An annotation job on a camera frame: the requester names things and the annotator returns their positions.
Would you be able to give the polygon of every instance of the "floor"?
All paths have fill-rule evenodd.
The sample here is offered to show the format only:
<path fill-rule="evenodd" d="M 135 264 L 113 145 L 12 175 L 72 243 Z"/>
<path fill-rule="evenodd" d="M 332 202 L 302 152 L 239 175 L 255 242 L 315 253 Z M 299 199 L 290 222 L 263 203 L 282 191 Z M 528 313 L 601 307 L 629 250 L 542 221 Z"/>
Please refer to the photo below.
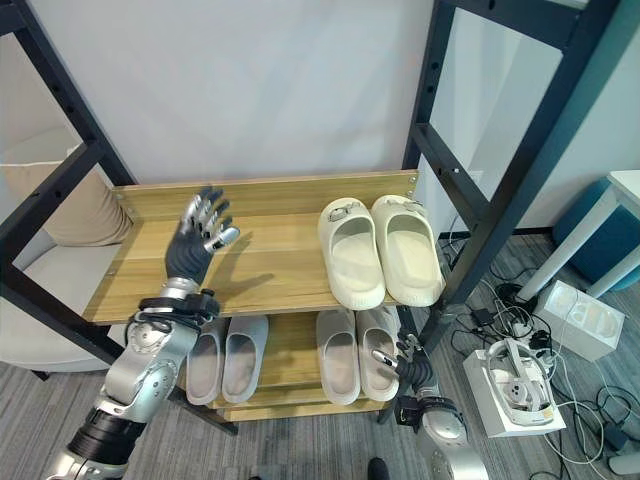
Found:
<path fill-rule="evenodd" d="M 499 274 L 511 276 L 523 267 L 540 265 L 551 250 L 545 236 L 513 237 L 494 266 Z M 493 284 L 501 283 L 489 275 L 485 278 Z M 558 278 L 577 287 L 586 285 L 571 268 L 563 269 Z M 607 293 L 602 300 L 628 317 L 617 351 L 598 363 L 607 382 L 624 385 L 640 395 L 640 287 Z M 481 284 L 468 303 L 473 307 L 490 306 L 492 294 Z M 490 477 L 526 480 L 538 470 L 557 473 L 557 456 L 541 437 L 485 437 L 462 369 L 463 358 L 450 348 L 449 337 L 447 334 L 440 343 L 432 360 L 443 393 L 465 414 L 471 442 L 484 459 Z M 481 346 L 480 341 L 464 337 L 456 337 L 459 349 L 470 352 Z M 602 385 L 598 370 L 566 349 L 563 355 L 577 396 L 593 398 Z M 52 456 L 83 421 L 102 381 L 103 374 L 86 373 L 54 374 L 41 382 L 28 371 L 0 364 L 0 479 L 41 478 Z M 628 427 L 640 432 L 640 423 Z M 570 439 L 573 434 L 567 432 L 565 454 L 579 459 L 574 439 Z M 125 478 L 235 480 L 259 474 L 265 480 L 364 479 L 367 462 L 373 456 L 387 461 L 392 479 L 429 478 L 410 429 L 393 421 L 378 425 L 373 413 L 246 422 L 240 424 L 237 437 L 230 437 L 166 404 L 139 440 Z M 595 465 L 604 478 L 620 478 L 601 461 Z M 570 465 L 569 471 L 573 479 L 600 478 L 585 465 Z"/>

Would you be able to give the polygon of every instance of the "wooden shelf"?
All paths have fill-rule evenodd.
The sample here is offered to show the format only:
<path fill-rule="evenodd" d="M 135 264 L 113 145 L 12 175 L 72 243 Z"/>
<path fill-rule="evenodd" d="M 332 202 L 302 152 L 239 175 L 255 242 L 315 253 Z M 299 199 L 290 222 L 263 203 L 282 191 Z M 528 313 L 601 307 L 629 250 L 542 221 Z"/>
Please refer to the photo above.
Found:
<path fill-rule="evenodd" d="M 317 237 L 319 212 L 327 199 L 341 196 L 355 196 L 371 206 L 380 195 L 406 194 L 415 188 L 416 176 L 409 170 L 225 185 L 234 224 L 242 233 L 216 254 L 202 287 L 216 292 L 223 316 L 340 307 L 329 290 Z M 166 281 L 164 256 L 177 218 L 187 193 L 193 195 L 198 189 L 198 185 L 116 189 L 135 226 L 85 309 L 87 321 L 125 323 L 142 298 L 158 294 Z M 387 295 L 385 303 L 394 301 Z"/>
<path fill-rule="evenodd" d="M 271 418 L 309 417 L 312 415 L 332 415 L 336 413 L 360 413 L 381 410 L 384 402 L 363 399 L 356 400 L 351 405 L 334 405 L 320 403 L 315 405 L 285 405 L 282 407 L 245 408 L 240 410 L 226 410 L 222 416 L 230 422 L 245 420 L 267 420 Z"/>
<path fill-rule="evenodd" d="M 340 307 L 329 290 L 317 221 L 317 213 L 235 218 L 242 234 L 216 254 L 202 284 L 216 292 L 220 315 Z M 85 309 L 88 321 L 126 323 L 142 298 L 158 294 L 175 228 L 175 220 L 147 221 L 130 233 Z M 385 303 L 394 301 L 387 295 Z"/>
<path fill-rule="evenodd" d="M 269 336 L 256 392 L 243 403 L 228 403 L 219 395 L 209 408 L 224 411 L 225 418 L 233 416 L 236 419 L 242 416 L 247 419 L 291 416 L 286 412 L 297 407 L 305 407 L 299 410 L 307 412 L 305 415 L 362 411 L 361 406 L 369 410 L 383 408 L 384 402 L 374 402 L 362 393 L 347 407 L 327 400 L 320 383 L 315 319 L 315 312 L 269 316 Z M 179 384 L 184 388 L 184 376 Z"/>

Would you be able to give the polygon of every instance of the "black metal frame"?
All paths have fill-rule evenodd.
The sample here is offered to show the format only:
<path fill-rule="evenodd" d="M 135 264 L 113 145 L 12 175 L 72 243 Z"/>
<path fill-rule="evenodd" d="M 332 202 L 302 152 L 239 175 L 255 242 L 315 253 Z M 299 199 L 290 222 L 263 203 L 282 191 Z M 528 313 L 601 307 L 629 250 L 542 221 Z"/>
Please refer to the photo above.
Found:
<path fill-rule="evenodd" d="M 131 185 L 128 172 L 58 59 L 25 0 L 0 0 L 0 36 L 13 33 L 80 137 L 82 145 L 57 167 L 0 225 L 0 295 L 36 320 L 108 364 L 122 347 L 109 327 L 87 322 L 13 265 L 31 238 L 84 176 L 99 164 L 114 185 Z M 34 372 L 44 379 L 43 372 Z M 191 405 L 176 387 L 170 400 L 230 434 L 237 426 L 215 410 Z"/>
<path fill-rule="evenodd" d="M 539 155 L 553 132 L 618 0 L 591 0 L 584 10 L 548 0 L 435 0 L 420 81 L 407 139 L 403 168 L 417 168 L 421 154 L 449 195 L 471 237 L 448 278 L 447 287 L 420 333 L 427 352 L 448 328 L 444 309 L 463 303 L 516 227 L 551 170 L 557 155 Z M 553 79 L 493 198 L 475 185 L 436 129 L 429 123 L 456 8 L 535 38 L 563 53 Z M 102 360 L 112 363 L 122 348 L 107 328 L 86 322 L 31 281 L 12 264 L 36 231 L 84 175 L 99 163 L 115 185 L 134 183 L 57 58 L 25 0 L 0 0 L 0 35 L 14 33 L 47 87 L 74 125 L 83 146 L 58 167 L 0 226 L 0 294 L 45 325 Z M 403 325 L 415 330 L 410 310 L 399 307 Z M 215 412 L 203 413 L 171 398 L 207 421 L 236 433 Z M 381 419 L 386 418 L 381 412 Z"/>
<path fill-rule="evenodd" d="M 417 168 L 423 154 L 471 236 L 420 333 L 427 351 L 435 348 L 449 326 L 450 320 L 443 315 L 445 307 L 466 301 L 558 163 L 562 149 L 558 148 L 556 155 L 540 152 L 617 5 L 618 0 L 591 0 L 580 10 L 548 0 L 435 0 L 403 168 Z M 562 53 L 544 97 L 490 200 L 429 123 L 456 8 L 516 30 Z"/>

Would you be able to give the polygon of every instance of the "pair of slippers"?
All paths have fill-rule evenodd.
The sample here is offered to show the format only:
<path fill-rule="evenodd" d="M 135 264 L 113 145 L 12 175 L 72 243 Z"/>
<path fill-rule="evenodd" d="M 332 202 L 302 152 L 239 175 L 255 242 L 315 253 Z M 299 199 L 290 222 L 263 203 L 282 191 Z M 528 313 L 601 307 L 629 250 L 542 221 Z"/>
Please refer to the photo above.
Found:
<path fill-rule="evenodd" d="M 256 391 L 269 333 L 266 316 L 217 318 L 187 356 L 187 399 L 205 405 L 220 394 L 246 402 Z"/>
<path fill-rule="evenodd" d="M 355 198 L 334 200 L 320 215 L 318 236 L 331 293 L 351 310 L 380 305 L 385 286 L 413 307 L 433 305 L 444 289 L 427 212 L 409 198 L 385 195 L 371 213 Z"/>
<path fill-rule="evenodd" d="M 391 400 L 398 391 L 398 376 L 371 355 L 378 349 L 395 356 L 400 320 L 395 307 L 356 312 L 328 310 L 316 320 L 320 379 L 327 398 L 349 405 L 360 388 L 372 400 Z"/>

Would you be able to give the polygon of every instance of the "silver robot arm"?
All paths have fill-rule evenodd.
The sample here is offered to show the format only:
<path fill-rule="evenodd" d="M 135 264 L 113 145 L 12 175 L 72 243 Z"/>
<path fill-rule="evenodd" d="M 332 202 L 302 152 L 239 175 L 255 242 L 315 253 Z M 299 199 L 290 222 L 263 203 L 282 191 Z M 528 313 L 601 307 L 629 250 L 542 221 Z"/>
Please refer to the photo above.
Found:
<path fill-rule="evenodd" d="M 173 390 L 200 327 L 218 313 L 213 292 L 197 293 L 216 250 L 240 231 L 228 217 L 221 190 L 196 195 L 167 249 L 169 280 L 145 299 L 127 327 L 127 346 L 107 372 L 85 424 L 54 460 L 46 480 L 115 480 L 124 476 L 137 438 Z"/>
<path fill-rule="evenodd" d="M 409 382 L 415 396 L 398 397 L 399 425 L 413 427 L 420 453 L 431 468 L 433 480 L 489 480 L 480 456 L 469 443 L 467 427 L 453 401 L 442 397 L 438 376 L 418 339 L 400 331 L 403 355 L 391 358 L 380 350 L 373 357 Z"/>

